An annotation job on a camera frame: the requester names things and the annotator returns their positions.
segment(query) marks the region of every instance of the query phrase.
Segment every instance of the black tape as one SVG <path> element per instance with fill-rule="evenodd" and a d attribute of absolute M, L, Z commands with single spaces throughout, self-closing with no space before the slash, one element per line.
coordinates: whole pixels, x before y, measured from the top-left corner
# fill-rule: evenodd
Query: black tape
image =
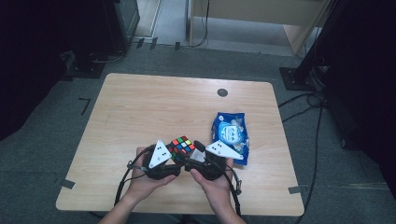
<path fill-rule="evenodd" d="M 83 109 L 82 112 L 81 112 L 81 116 L 82 116 L 82 115 L 84 115 L 85 111 L 87 110 L 88 105 L 89 105 L 90 102 L 91 102 L 91 99 L 84 99 L 84 98 L 78 98 L 78 99 L 79 99 L 79 100 L 85 100 L 85 101 L 87 101 L 87 104 L 85 104 L 84 109 Z"/>
<path fill-rule="evenodd" d="M 73 181 L 64 179 L 64 180 L 60 183 L 60 185 L 61 185 L 62 187 L 67 188 L 67 189 L 73 189 L 73 187 L 76 185 L 76 183 L 73 182 Z"/>
<path fill-rule="evenodd" d="M 180 42 L 176 42 L 176 44 L 175 44 L 175 50 L 180 50 Z"/>
<path fill-rule="evenodd" d="M 137 48 L 137 49 L 142 48 L 142 46 L 143 46 L 144 43 L 145 43 L 145 38 L 139 39 L 139 42 L 137 43 L 136 48 Z"/>
<path fill-rule="evenodd" d="M 301 189 L 299 186 L 289 188 L 290 194 L 301 193 Z"/>
<path fill-rule="evenodd" d="M 151 45 L 149 46 L 150 50 L 155 49 L 155 46 L 157 45 L 157 40 L 158 40 L 158 37 L 155 37 L 154 39 L 152 39 Z"/>

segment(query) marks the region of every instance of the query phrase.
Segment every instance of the plastic bag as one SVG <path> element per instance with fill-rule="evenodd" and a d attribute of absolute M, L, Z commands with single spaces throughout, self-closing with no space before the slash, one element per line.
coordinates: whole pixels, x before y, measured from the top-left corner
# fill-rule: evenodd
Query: plastic bag
<path fill-rule="evenodd" d="M 240 155 L 242 160 L 234 163 L 248 165 L 248 130 L 245 124 L 245 113 L 219 112 L 212 126 L 213 142 L 220 140 Z"/>

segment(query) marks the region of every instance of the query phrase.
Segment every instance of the right hand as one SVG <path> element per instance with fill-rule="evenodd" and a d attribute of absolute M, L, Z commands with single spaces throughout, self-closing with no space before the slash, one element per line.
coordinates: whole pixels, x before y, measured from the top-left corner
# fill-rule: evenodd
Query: right hand
<path fill-rule="evenodd" d="M 233 159 L 227 159 L 227 165 L 233 167 Z M 197 170 L 191 169 L 192 178 L 201 186 L 210 207 L 216 213 L 221 207 L 231 206 L 230 185 L 224 175 L 216 180 L 205 179 Z M 233 173 L 226 167 L 226 174 L 232 180 Z"/>

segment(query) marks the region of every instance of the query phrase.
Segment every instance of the wrist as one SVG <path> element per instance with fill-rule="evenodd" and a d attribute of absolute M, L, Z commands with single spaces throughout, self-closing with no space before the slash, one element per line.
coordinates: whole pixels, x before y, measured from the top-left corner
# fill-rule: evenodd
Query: wrist
<path fill-rule="evenodd" d="M 136 197 L 134 197 L 134 195 L 130 195 L 130 194 L 125 194 L 124 196 L 122 196 L 122 198 L 120 199 L 120 203 L 123 204 L 124 206 L 126 206 L 128 209 L 130 209 L 131 211 L 134 209 L 134 207 L 139 203 L 140 201 L 137 200 Z"/>

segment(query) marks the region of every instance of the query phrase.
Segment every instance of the black cable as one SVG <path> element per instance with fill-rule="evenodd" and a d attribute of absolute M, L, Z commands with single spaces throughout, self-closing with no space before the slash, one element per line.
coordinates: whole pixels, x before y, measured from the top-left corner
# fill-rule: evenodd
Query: black cable
<path fill-rule="evenodd" d="M 129 172 L 130 172 L 132 169 L 134 169 L 134 164 L 137 162 L 137 160 L 139 160 L 139 158 L 140 158 L 143 154 L 145 154 L 146 152 L 148 152 L 148 151 L 150 151 L 150 147 L 145 148 L 143 151 L 141 151 L 141 152 L 136 156 L 136 158 L 134 158 L 133 161 L 129 161 L 129 162 L 128 162 L 128 165 L 127 165 L 128 169 L 127 169 L 127 171 L 125 172 L 125 175 L 123 176 L 121 182 L 119 183 L 119 188 L 117 189 L 117 194 L 116 194 L 116 199 L 115 199 L 115 201 L 114 201 L 114 205 L 116 205 L 116 204 L 120 201 L 122 189 L 123 189 L 123 187 L 124 187 L 124 185 L 125 185 L 125 182 L 126 182 L 126 181 L 125 181 L 126 176 L 129 174 Z"/>
<path fill-rule="evenodd" d="M 290 116 L 290 117 L 288 117 L 286 119 L 282 119 L 282 123 L 284 123 L 284 122 L 288 121 L 289 119 L 292 119 L 292 118 L 294 118 L 294 117 L 296 117 L 298 115 L 302 115 L 303 113 L 305 113 L 306 111 L 308 111 L 308 110 L 310 110 L 312 108 L 314 108 L 314 107 L 313 106 L 309 106 L 307 109 L 305 109 L 305 110 L 303 110 L 301 112 L 298 112 L 297 114 L 294 114 L 294 115 L 292 115 L 292 116 Z"/>
<path fill-rule="evenodd" d="M 207 0 L 207 7 L 206 7 L 206 18 L 205 18 L 205 35 L 204 38 L 202 38 L 201 42 L 198 45 L 195 46 L 191 46 L 191 48 L 197 48 L 200 47 L 201 45 L 203 45 L 206 40 L 207 40 L 207 18 L 209 16 L 209 8 L 210 8 L 210 0 Z"/>
<path fill-rule="evenodd" d="M 289 119 L 292 119 L 292 118 L 294 118 L 294 117 L 296 117 L 296 116 L 302 115 L 302 114 L 304 114 L 306 111 L 308 111 L 308 110 L 310 110 L 310 109 L 321 107 L 322 104 L 323 104 L 323 103 L 322 103 L 322 99 L 320 99 L 318 96 L 316 96 L 316 95 L 315 95 L 316 93 L 318 93 L 318 92 L 314 91 L 314 92 L 311 92 L 311 93 L 307 94 L 306 102 L 309 104 L 309 107 L 308 107 L 307 109 L 305 109 L 305 110 L 303 110 L 303 111 L 301 111 L 301 112 L 298 112 L 297 114 L 294 114 L 294 115 L 292 115 L 292 116 L 290 116 L 290 117 L 288 117 L 288 118 L 286 118 L 286 119 L 282 119 L 282 123 L 284 123 L 284 122 L 288 121 Z M 289 103 L 289 102 L 291 102 L 291 101 L 293 101 L 293 100 L 295 100 L 295 99 L 297 99 L 297 98 L 300 98 L 301 96 L 304 96 L 304 94 L 298 95 L 298 96 L 296 96 L 296 97 L 293 97 L 293 98 L 291 98 L 290 100 L 288 100 L 288 101 L 285 102 L 285 103 Z M 311 99 L 312 97 L 314 97 L 314 98 L 316 98 L 317 100 L 319 100 L 319 103 L 317 103 L 317 104 L 312 104 L 311 101 L 310 101 L 310 99 Z"/>
<path fill-rule="evenodd" d="M 126 179 L 126 180 L 124 181 L 124 183 L 128 182 L 129 180 L 137 179 L 137 178 L 140 178 L 140 177 L 145 176 L 145 175 L 146 175 L 146 174 L 143 174 L 143 175 L 140 175 L 140 176 L 136 176 L 136 177 L 131 177 L 131 178 L 129 178 L 129 179 Z"/>
<path fill-rule="evenodd" d="M 118 61 L 120 58 L 122 58 L 122 56 L 124 55 L 124 52 L 119 51 L 119 53 L 121 53 L 121 55 L 113 60 L 108 60 L 108 61 L 100 61 L 100 60 L 92 60 L 93 63 L 114 63 L 116 61 Z"/>
<path fill-rule="evenodd" d="M 229 184 L 229 186 L 230 186 L 231 194 L 233 195 L 233 201 L 234 201 L 234 203 L 235 203 L 235 212 L 236 212 L 236 214 L 237 214 L 238 216 L 242 217 L 242 215 L 241 215 L 241 204 L 239 203 L 238 194 L 237 194 L 235 188 L 233 187 L 233 182 L 231 181 L 230 177 L 227 176 L 227 173 L 225 172 L 225 170 L 222 170 L 216 162 L 210 160 L 209 158 L 206 158 L 206 159 L 207 159 L 210 163 L 214 164 L 214 165 L 216 166 L 216 168 L 218 168 L 219 171 L 221 171 L 222 174 L 223 174 L 223 175 L 225 176 L 225 178 L 227 179 L 228 184 Z"/>
<path fill-rule="evenodd" d="M 292 101 L 294 101 L 294 100 L 297 100 L 298 98 L 300 98 L 300 97 L 302 97 L 302 96 L 311 95 L 311 94 L 313 94 L 313 93 L 315 93 L 315 91 L 314 91 L 314 92 L 309 92 L 309 93 L 303 93 L 303 94 L 294 96 L 294 97 L 292 97 L 291 99 L 289 99 L 289 100 L 283 102 L 282 104 L 278 105 L 277 107 L 280 108 L 280 107 L 282 107 L 282 106 L 284 106 L 284 105 L 286 105 L 286 104 L 288 104 L 288 103 L 290 103 L 290 102 L 292 102 Z"/>
<path fill-rule="evenodd" d="M 242 180 L 239 180 L 236 171 L 232 167 L 230 167 L 229 165 L 227 165 L 227 167 L 230 168 L 231 172 L 233 172 L 233 177 L 235 178 L 235 182 L 236 182 L 236 194 L 239 195 L 242 193 L 241 190 Z"/>
<path fill-rule="evenodd" d="M 319 127 L 320 127 L 320 121 L 321 121 L 321 115 L 322 115 L 322 110 L 323 106 L 320 107 L 319 111 L 319 118 L 318 118 L 318 126 L 317 126 L 317 132 L 316 132 L 316 137 L 315 137 L 315 164 L 314 164 L 314 173 L 312 174 L 312 181 L 311 181 L 311 186 L 309 188 L 309 193 L 306 198 L 306 202 L 304 205 L 304 210 L 306 211 L 306 208 L 309 205 L 309 202 L 311 201 L 312 197 L 312 191 L 314 190 L 315 186 L 315 181 L 317 179 L 317 170 L 318 170 L 318 136 L 319 136 Z M 300 223 L 301 219 L 303 219 L 304 214 L 302 214 L 295 222 L 295 224 Z"/>
<path fill-rule="evenodd" d="M 312 191 L 314 190 L 315 181 L 316 181 L 316 179 L 317 179 L 317 170 L 318 170 L 318 136 L 319 136 L 319 127 L 320 127 L 320 121 L 321 121 L 321 116 L 322 116 L 322 110 L 323 110 L 323 106 L 325 105 L 325 100 L 322 99 L 322 98 L 320 98 L 320 97 L 318 96 L 319 94 L 321 94 L 321 92 L 318 92 L 318 91 L 300 94 L 300 95 L 297 95 L 297 96 L 292 97 L 292 98 L 289 99 L 288 101 L 286 101 L 286 102 L 284 102 L 284 103 L 282 103 L 282 104 L 280 104 L 280 105 L 278 106 L 278 107 L 281 107 L 281 106 L 286 105 L 286 104 L 288 104 L 288 103 L 290 103 L 290 102 L 292 102 L 292 101 L 294 101 L 294 100 L 296 100 L 296 99 L 298 99 L 298 98 L 300 98 L 300 97 L 302 97 L 302 96 L 305 96 L 305 95 L 307 96 L 306 101 L 307 101 L 307 103 L 309 104 L 309 107 L 308 107 L 305 111 L 299 112 L 299 113 L 297 113 L 297 114 L 295 114 L 295 115 L 293 115 L 293 116 L 291 116 L 291 117 L 289 117 L 289 118 L 287 118 L 287 119 L 285 119 L 285 120 L 282 120 L 282 122 L 285 122 L 285 121 L 288 120 L 288 119 L 294 118 L 294 117 L 297 116 L 297 115 L 303 114 L 304 112 L 306 112 L 306 111 L 309 110 L 309 109 L 312 109 L 312 108 L 320 108 L 320 111 L 319 111 L 319 118 L 318 118 L 318 126 L 317 126 L 316 136 L 315 136 L 315 163 L 314 163 L 314 172 L 313 172 L 313 174 L 312 174 L 312 180 L 311 180 L 311 185 L 310 185 L 310 188 L 309 188 L 308 196 L 307 196 L 306 202 L 305 202 L 305 204 L 304 204 L 304 210 L 306 210 L 306 208 L 307 208 L 308 205 L 309 205 L 309 202 L 311 201 Z M 318 100 L 318 103 L 317 103 L 317 104 L 312 104 L 312 102 L 310 101 L 310 99 L 311 99 L 312 97 L 314 97 L 314 98 L 316 98 L 316 99 Z M 300 223 L 300 221 L 301 221 L 301 219 L 303 218 L 303 216 L 304 216 L 304 214 L 302 214 L 302 215 L 296 220 L 295 224 Z"/>

